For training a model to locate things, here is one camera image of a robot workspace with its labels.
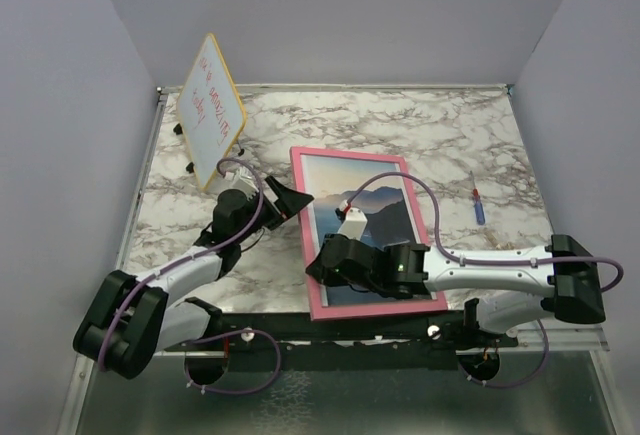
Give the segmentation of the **blue red screwdriver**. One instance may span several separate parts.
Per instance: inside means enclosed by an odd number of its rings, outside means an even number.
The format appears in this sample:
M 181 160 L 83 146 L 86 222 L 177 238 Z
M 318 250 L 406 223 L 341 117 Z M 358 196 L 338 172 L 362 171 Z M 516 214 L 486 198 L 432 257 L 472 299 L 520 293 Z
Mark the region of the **blue red screwdriver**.
M 482 198 L 480 196 L 480 193 L 476 185 L 473 172 L 470 172 L 470 179 L 472 184 L 472 197 L 473 197 L 473 203 L 474 203 L 474 212 L 475 212 L 476 222 L 478 225 L 484 226 L 486 224 L 484 206 L 483 206 Z

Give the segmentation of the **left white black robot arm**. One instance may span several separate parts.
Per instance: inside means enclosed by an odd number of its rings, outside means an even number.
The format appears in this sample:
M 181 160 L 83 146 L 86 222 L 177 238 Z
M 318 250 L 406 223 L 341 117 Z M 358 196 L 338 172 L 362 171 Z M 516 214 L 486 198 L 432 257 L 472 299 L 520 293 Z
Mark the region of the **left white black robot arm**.
M 104 371 L 133 379 L 159 350 L 188 340 L 202 350 L 214 347 L 221 335 L 215 320 L 220 311 L 191 292 L 227 275 L 247 238 L 275 230 L 314 199 L 272 176 L 266 183 L 275 200 L 249 182 L 222 191 L 211 222 L 180 257 L 137 275 L 110 272 L 74 335 L 74 351 Z

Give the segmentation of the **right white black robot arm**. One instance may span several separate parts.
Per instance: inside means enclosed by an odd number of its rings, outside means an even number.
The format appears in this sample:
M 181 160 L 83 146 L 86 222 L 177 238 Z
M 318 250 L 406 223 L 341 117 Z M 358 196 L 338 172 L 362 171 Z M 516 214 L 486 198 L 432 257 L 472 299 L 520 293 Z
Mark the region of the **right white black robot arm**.
M 552 236 L 547 246 L 464 254 L 411 243 L 379 249 L 330 234 L 306 273 L 326 287 L 354 284 L 394 299 L 495 290 L 491 299 L 469 302 L 459 322 L 461 338 L 481 346 L 494 335 L 543 318 L 578 325 L 604 322 L 600 262 L 568 235 Z

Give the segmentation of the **small yellow-framed whiteboard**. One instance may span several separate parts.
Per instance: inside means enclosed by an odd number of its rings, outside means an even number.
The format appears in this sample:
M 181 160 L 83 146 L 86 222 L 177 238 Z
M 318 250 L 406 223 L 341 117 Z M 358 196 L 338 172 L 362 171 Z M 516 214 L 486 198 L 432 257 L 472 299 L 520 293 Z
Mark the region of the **small yellow-framed whiteboard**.
M 206 191 L 247 122 L 247 113 L 211 33 L 197 52 L 176 102 L 176 115 L 185 137 L 193 173 Z

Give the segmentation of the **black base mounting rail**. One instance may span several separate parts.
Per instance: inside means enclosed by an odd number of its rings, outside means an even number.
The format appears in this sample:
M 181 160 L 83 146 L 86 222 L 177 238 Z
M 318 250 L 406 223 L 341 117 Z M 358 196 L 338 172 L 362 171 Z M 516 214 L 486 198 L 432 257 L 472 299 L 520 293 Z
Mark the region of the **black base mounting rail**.
M 313 321 L 308 313 L 208 312 L 202 335 L 182 336 L 188 350 L 226 350 L 233 371 L 262 371 L 275 361 L 271 335 L 281 350 L 281 368 L 349 371 L 428 368 L 455 370 L 465 350 L 512 348 L 517 340 L 480 331 L 461 311 Z

